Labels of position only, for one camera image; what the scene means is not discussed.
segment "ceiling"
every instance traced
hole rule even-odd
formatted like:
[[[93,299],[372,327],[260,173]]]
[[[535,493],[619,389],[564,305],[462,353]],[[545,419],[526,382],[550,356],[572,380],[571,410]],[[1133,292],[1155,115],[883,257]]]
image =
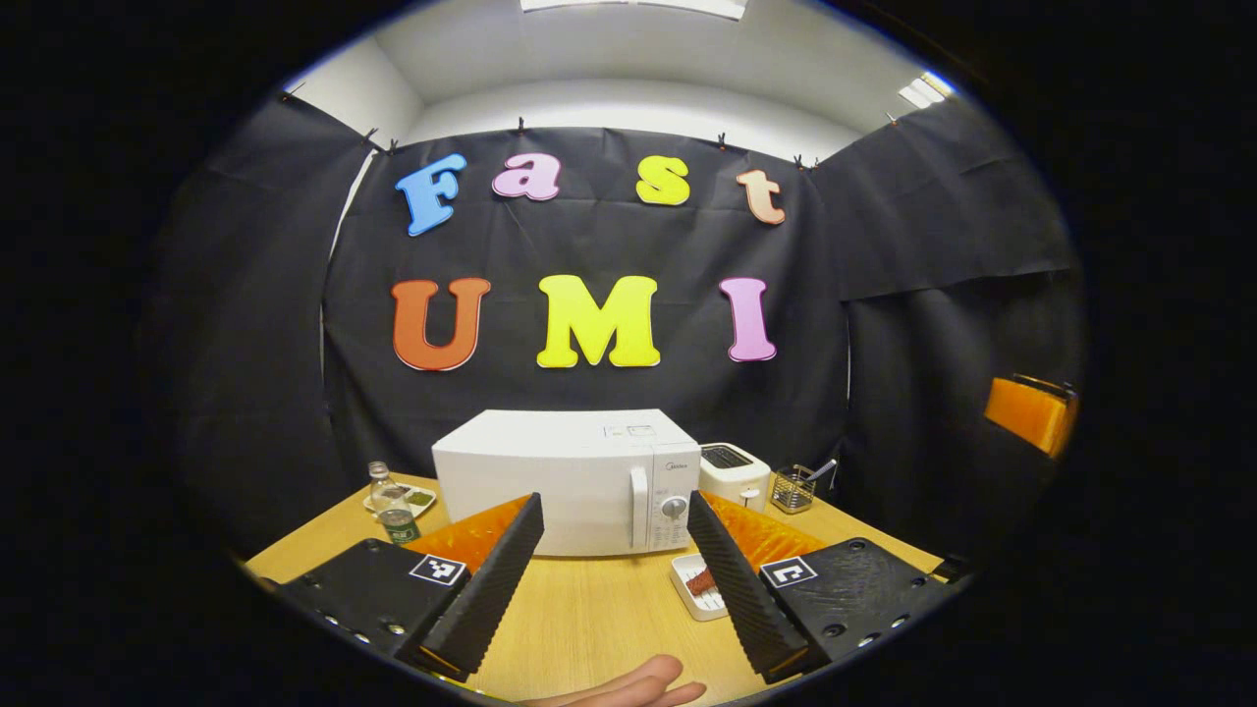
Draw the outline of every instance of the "ceiling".
[[[519,0],[424,4],[376,40],[426,106],[538,81],[646,79],[710,86],[807,111],[861,133],[924,68],[810,0],[750,0],[740,21],[651,5],[523,13]]]

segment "microwave knob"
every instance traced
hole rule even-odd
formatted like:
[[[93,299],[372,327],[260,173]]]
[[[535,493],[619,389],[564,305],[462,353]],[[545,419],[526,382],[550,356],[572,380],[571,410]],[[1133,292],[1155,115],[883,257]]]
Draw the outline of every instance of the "microwave knob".
[[[688,506],[688,503],[685,503],[684,498],[674,496],[667,501],[664,501],[664,504],[660,506],[659,509],[662,511],[665,516],[675,521],[681,517],[681,513],[685,512],[685,506]]]

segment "white toaster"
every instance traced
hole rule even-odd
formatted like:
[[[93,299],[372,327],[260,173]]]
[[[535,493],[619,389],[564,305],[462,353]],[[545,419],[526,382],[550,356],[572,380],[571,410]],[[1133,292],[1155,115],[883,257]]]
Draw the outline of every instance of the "white toaster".
[[[763,513],[772,469],[727,442],[701,447],[699,489]]]

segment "white wall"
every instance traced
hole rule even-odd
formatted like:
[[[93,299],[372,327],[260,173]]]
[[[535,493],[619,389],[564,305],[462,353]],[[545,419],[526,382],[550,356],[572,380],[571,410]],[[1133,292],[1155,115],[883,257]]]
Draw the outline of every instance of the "white wall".
[[[716,140],[793,160],[817,159],[861,135],[820,116],[742,93],[656,81],[553,81],[460,96],[429,106],[402,145],[525,127],[611,127]]]
[[[371,141],[388,147],[390,140],[407,142],[424,102],[385,55],[373,36],[349,45],[288,82],[294,96],[318,107],[357,132],[380,128]]]

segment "black curtain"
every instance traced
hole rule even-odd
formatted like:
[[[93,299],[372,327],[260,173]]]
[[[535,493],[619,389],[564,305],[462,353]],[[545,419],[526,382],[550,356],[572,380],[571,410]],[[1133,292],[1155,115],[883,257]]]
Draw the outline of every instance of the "black curtain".
[[[417,237],[395,185],[450,153],[453,216]],[[562,162],[549,201],[507,199],[490,187],[508,157],[527,152]],[[689,200],[642,203],[637,165],[680,157]],[[779,225],[750,213],[735,176],[762,169],[781,185]],[[772,465],[815,464],[836,447],[846,409],[846,320],[835,254],[825,235],[811,174],[774,157],[688,137],[601,128],[541,128],[468,135],[411,145],[376,159],[349,213],[328,276],[328,390],[346,465],[382,459],[432,477],[430,447],[484,409],[598,410],[659,408],[700,443],[730,442]],[[654,367],[542,369],[552,274],[579,276],[601,304],[616,281],[657,282],[651,301]],[[393,352],[395,301],[402,281],[440,291],[429,304],[427,337],[453,336],[451,279],[491,282],[480,308],[474,356],[450,371],[417,371]],[[767,283],[763,313],[777,355],[734,362],[724,278]]]
[[[250,556],[343,498],[319,370],[337,220],[370,150],[297,98],[268,102],[180,187],[140,328],[155,444]]]
[[[1026,156],[954,98],[852,143],[815,181],[852,346],[830,499],[982,562],[1057,468],[985,420],[992,379],[1082,384],[1086,322],[1065,219]]]

